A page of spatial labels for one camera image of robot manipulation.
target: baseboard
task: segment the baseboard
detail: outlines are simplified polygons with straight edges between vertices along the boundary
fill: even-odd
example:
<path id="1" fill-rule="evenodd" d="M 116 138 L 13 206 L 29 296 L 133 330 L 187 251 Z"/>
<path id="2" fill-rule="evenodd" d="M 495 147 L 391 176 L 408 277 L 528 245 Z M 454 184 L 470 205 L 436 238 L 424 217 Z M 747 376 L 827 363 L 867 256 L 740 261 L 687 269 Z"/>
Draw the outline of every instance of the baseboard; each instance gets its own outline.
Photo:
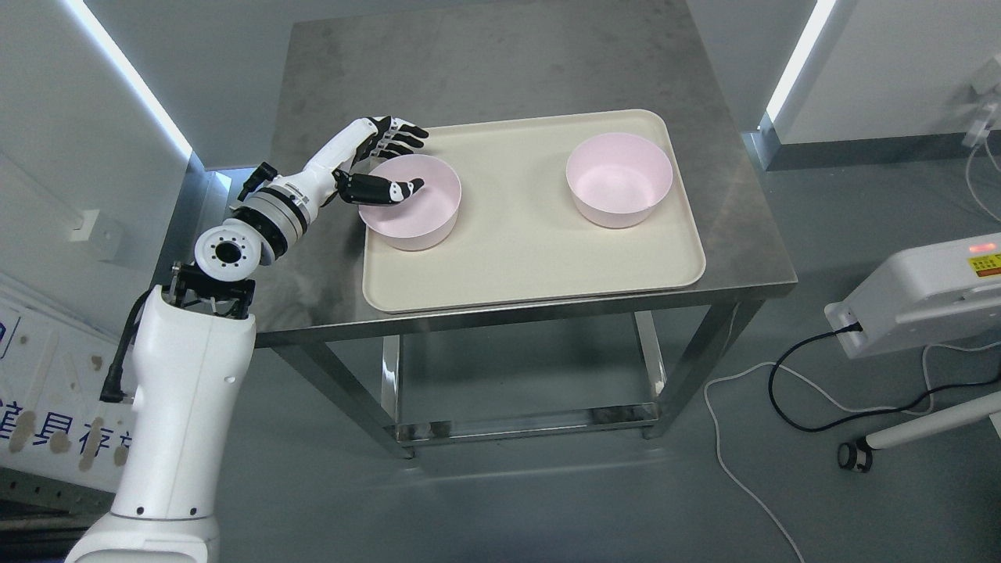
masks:
<path id="1" fill-rule="evenodd" d="M 965 158 L 963 133 L 783 144 L 774 129 L 746 133 L 753 155 L 766 171 L 890 164 L 943 158 Z M 994 132 L 991 152 L 1001 155 L 1001 134 Z"/>

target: metal table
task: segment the metal table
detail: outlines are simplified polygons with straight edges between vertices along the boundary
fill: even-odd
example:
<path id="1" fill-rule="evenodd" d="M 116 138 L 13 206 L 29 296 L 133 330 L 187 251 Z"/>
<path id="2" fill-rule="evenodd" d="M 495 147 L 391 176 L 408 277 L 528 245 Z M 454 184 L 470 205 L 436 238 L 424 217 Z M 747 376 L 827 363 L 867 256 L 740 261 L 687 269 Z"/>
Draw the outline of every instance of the metal table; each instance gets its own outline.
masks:
<path id="1" fill-rule="evenodd" d="M 423 126 L 639 107 L 668 123 L 708 265 L 682 290 L 388 315 L 361 295 L 364 226 L 330 205 L 275 267 L 258 269 L 258 348 L 294 370 L 388 451 L 459 440 L 645 427 L 662 435 L 762 304 L 796 285 L 785 246 L 686 4 L 494 2 L 296 24 L 272 158 L 298 170 L 361 115 Z M 651 310 L 709 305 L 669 375 Z M 651 400 L 518 420 L 400 425 L 400 337 L 632 313 Z M 384 337 L 379 398 L 325 343 Z"/>

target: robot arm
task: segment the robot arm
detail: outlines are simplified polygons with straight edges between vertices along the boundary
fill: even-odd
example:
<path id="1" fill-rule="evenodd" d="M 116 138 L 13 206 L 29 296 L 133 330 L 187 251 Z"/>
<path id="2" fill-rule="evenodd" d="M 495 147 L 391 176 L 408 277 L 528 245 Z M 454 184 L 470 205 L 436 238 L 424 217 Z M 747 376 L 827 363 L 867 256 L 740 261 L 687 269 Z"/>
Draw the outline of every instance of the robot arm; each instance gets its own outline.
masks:
<path id="1" fill-rule="evenodd" d="M 254 283 L 247 277 L 258 263 L 283 254 L 337 194 L 346 202 L 394 204 L 416 192 L 419 178 L 400 184 L 350 168 L 372 156 L 412 152 L 426 136 L 395 117 L 361 118 L 301 172 L 280 176 L 262 165 L 244 185 L 233 216 L 198 238 L 197 266 L 175 265 L 169 288 L 157 286 L 140 298 L 101 393 L 102 401 L 124 399 L 121 361 L 136 333 L 135 439 L 111 512 L 84 534 L 67 562 L 218 560 L 215 487 L 256 337 L 248 312 Z M 192 305 L 207 311 L 196 313 Z"/>
<path id="2" fill-rule="evenodd" d="M 244 184 L 238 197 L 242 204 L 232 218 L 195 243 L 195 261 L 216 279 L 246 279 L 258 263 L 269 264 L 284 254 L 305 234 L 319 208 L 337 195 L 348 203 L 399 203 L 416 193 L 423 180 L 394 182 L 351 174 L 350 168 L 370 157 L 411 153 L 423 146 L 424 138 L 427 131 L 397 117 L 361 117 L 327 141 L 300 172 L 277 175 L 262 163 Z"/>

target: tabletop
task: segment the tabletop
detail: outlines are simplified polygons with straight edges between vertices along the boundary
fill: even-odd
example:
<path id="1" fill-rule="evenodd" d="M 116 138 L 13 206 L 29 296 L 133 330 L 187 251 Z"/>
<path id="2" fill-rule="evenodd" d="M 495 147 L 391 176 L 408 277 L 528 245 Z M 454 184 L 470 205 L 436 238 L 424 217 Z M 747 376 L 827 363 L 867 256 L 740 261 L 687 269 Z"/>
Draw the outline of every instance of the tabletop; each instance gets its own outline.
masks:
<path id="1" fill-rule="evenodd" d="M 707 256 L 694 285 L 386 314 L 361 294 L 364 225 L 333 203 L 257 270 L 257 347 L 761 301 L 797 280 L 683 1 L 492 2 L 296 24 L 268 160 L 283 173 L 360 116 L 431 127 L 630 108 L 670 131 Z"/>

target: plastic tray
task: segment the plastic tray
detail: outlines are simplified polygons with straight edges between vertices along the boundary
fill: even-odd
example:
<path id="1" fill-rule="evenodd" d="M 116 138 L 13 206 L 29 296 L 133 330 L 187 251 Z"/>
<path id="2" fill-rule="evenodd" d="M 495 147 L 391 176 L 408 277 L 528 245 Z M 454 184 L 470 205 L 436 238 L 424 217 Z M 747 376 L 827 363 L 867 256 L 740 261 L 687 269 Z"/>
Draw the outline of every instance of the plastic tray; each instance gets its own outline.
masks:
<path id="1" fill-rule="evenodd" d="M 706 269 L 668 129 L 641 109 L 430 128 L 422 150 L 448 162 L 462 202 L 442 242 L 408 252 L 366 233 L 362 293 L 403 313 L 629 294 L 694 284 Z M 566 163 L 599 133 L 644 136 L 667 152 L 674 184 L 640 224 L 598 226 L 575 207 Z"/>

